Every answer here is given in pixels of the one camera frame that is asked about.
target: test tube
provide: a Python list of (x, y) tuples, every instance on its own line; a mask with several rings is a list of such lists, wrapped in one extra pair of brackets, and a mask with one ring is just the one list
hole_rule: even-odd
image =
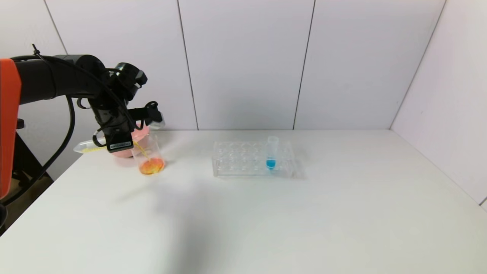
[(138, 143), (134, 141), (132, 155), (144, 175), (153, 175), (164, 169), (165, 163), (154, 135), (148, 134)]
[(267, 161), (265, 162), (269, 170), (276, 167), (277, 151), (279, 148), (279, 138), (269, 136), (267, 138)]

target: blue liquid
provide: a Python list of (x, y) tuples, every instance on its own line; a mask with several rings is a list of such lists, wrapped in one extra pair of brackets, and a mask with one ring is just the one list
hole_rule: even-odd
[(267, 168), (269, 170), (273, 170), (276, 167), (276, 159), (274, 158), (267, 158), (267, 161), (265, 162), (267, 165)]

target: white wall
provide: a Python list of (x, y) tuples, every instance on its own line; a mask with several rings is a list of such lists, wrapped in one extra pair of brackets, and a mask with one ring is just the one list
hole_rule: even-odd
[[(45, 55), (66, 54), (43, 1), (0, 1), (0, 11), (0, 58), (30, 55), (32, 43)], [(19, 118), (25, 119), (26, 128), (18, 133), (41, 164), (62, 143), (69, 126), (68, 113), (65, 98), (20, 106)], [(71, 154), (64, 152), (49, 174), (57, 177), (68, 168), (76, 159)]]
[(392, 130), (487, 196), (487, 1), (448, 0)]
[(317, 0), (295, 129), (388, 129), (445, 0)]
[(94, 55), (106, 67), (128, 62), (146, 73), (147, 84), (129, 107), (155, 100), (166, 129), (196, 129), (177, 0), (47, 0), (47, 4), (69, 54)]
[(292, 129), (313, 0), (179, 0), (200, 129)]

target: robotic arm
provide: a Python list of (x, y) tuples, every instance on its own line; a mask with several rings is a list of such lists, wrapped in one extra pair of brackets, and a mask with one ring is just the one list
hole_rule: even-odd
[(105, 134), (112, 153), (133, 148), (131, 132), (152, 123), (163, 124), (156, 102), (144, 108), (127, 109), (138, 89), (147, 82), (145, 73), (129, 63), (105, 68), (91, 55), (33, 56), (0, 59), (0, 198), (10, 188), (15, 130), (20, 104), (69, 96), (86, 98)]

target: white table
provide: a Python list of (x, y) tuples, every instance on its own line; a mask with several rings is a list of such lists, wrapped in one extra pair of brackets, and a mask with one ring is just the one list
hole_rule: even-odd
[[(487, 273), (487, 213), (391, 131), (158, 135), (160, 176), (82, 156), (0, 238), (0, 273)], [(213, 141), (268, 135), (300, 178), (213, 177)]]

